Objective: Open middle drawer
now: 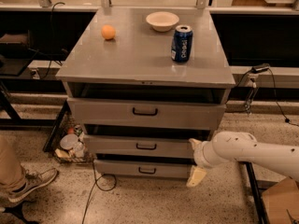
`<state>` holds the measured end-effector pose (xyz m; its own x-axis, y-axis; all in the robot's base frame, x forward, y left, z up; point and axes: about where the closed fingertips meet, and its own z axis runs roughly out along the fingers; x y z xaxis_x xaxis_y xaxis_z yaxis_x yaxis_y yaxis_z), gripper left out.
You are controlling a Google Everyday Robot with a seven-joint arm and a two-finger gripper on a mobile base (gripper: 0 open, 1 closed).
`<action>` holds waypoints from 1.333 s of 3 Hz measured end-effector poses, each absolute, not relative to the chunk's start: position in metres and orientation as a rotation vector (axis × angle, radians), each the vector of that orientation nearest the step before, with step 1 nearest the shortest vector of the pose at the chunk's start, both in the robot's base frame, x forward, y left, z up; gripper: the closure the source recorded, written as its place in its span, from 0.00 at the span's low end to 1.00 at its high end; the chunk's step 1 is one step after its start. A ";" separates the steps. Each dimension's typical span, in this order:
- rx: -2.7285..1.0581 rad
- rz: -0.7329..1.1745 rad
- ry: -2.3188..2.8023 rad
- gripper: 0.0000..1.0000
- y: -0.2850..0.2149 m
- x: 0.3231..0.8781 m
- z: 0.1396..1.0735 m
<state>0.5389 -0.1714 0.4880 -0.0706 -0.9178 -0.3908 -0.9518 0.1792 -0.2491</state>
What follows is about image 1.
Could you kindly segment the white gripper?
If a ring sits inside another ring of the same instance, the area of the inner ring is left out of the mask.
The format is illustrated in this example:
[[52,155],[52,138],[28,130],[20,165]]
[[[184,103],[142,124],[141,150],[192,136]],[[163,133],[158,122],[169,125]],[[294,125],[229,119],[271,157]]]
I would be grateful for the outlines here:
[[206,170],[203,168],[212,168],[218,164],[218,156],[212,148],[209,141],[200,141],[194,138],[189,139],[193,149],[193,158],[195,163],[199,166],[192,166],[190,176],[186,186],[193,188],[197,186],[206,176]]

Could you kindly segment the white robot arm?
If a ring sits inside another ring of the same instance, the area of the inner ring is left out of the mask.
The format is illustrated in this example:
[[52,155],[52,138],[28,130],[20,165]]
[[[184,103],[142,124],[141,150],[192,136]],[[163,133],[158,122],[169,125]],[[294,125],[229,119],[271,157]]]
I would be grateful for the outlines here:
[[251,133],[220,132],[210,141],[191,138],[195,165],[187,186],[197,186],[206,170],[229,161],[252,162],[299,181],[299,146],[261,143]]

